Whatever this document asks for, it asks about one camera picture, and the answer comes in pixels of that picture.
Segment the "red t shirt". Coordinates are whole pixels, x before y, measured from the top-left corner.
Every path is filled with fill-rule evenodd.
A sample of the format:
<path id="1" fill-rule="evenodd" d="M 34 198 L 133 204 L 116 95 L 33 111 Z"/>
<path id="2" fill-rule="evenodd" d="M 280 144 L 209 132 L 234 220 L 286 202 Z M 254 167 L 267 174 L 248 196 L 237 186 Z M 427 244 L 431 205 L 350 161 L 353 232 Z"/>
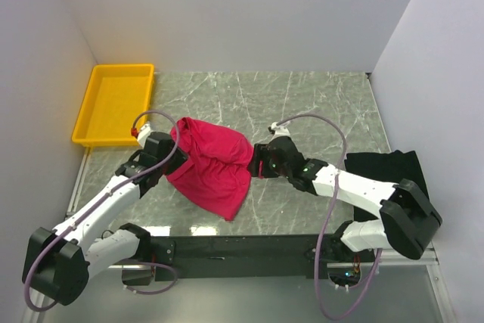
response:
<path id="1" fill-rule="evenodd" d="M 172 129 L 188 159 L 166 179 L 190 202 L 234 220 L 249 191 L 253 146 L 238 131 L 183 117 Z"/>

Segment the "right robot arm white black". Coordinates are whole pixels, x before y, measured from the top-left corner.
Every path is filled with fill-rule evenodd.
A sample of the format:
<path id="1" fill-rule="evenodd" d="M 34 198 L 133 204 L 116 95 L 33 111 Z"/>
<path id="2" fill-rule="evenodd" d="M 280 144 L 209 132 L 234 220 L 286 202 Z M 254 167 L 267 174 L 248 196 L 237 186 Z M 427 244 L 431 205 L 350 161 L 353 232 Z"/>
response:
<path id="1" fill-rule="evenodd" d="M 369 249 L 393 249 L 418 260 L 442 225 L 442 217 L 415 182 L 375 181 L 305 158 L 288 136 L 256 144 L 248 170 L 253 177 L 281 177 L 298 191 L 336 197 L 374 216 L 370 221 L 350 222 L 334 240 L 332 253 L 342 262 Z"/>

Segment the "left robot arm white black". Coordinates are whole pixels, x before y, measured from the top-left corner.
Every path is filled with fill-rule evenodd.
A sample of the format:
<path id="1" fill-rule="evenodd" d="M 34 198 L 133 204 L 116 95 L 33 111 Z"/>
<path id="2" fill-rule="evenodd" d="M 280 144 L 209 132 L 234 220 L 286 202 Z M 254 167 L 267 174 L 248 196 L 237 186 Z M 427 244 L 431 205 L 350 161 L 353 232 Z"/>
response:
<path id="1" fill-rule="evenodd" d="M 24 260 L 23 298 L 34 312 L 73 303 L 89 280 L 111 265 L 131 260 L 164 269 L 178 280 L 170 265 L 152 260 L 150 233 L 137 225 L 122 225 L 101 237 L 127 207 L 142 199 L 158 181 L 187 159 L 179 147 L 180 135 L 138 133 L 140 149 L 121 165 L 107 185 L 81 210 L 52 229 L 38 228 L 29 237 Z"/>

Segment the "folded black t shirt stack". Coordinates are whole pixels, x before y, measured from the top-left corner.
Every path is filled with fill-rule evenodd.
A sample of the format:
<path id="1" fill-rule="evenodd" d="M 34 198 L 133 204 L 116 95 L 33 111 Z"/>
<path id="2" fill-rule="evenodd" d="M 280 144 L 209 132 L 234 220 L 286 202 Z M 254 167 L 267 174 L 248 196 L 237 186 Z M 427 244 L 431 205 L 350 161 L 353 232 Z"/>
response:
<path id="1" fill-rule="evenodd" d="M 348 153 L 344 160 L 347 172 L 380 182 L 399 183 L 408 179 L 429 197 L 427 184 L 415 151 L 399 150 L 386 154 L 375 152 Z"/>

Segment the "yellow plastic tray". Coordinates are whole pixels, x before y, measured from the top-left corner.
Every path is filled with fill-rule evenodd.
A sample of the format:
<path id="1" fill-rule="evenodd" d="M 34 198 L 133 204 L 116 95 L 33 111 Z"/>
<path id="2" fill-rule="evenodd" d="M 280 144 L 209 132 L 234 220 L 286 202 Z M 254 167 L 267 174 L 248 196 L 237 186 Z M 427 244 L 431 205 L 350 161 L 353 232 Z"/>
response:
<path id="1" fill-rule="evenodd" d="M 100 64 L 88 81 L 71 140 L 86 148 L 131 147 L 132 124 L 148 110 L 153 64 Z"/>

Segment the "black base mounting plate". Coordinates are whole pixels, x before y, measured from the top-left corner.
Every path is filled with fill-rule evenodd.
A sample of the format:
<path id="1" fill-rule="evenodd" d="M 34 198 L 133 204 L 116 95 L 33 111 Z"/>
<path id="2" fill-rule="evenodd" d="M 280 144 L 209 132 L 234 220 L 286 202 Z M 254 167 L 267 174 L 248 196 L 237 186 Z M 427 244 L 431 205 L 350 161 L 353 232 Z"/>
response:
<path id="1" fill-rule="evenodd" d="M 317 240 L 317 234 L 154 237 L 148 262 L 173 267 L 179 278 L 313 278 Z M 373 261 L 372 252 L 354 253 L 336 234 L 326 234 L 321 244 L 319 277 L 327 278 L 327 265 L 331 263 Z M 170 271 L 157 267 L 115 267 L 122 267 L 122 281 L 128 286 L 170 282 L 173 278 Z"/>

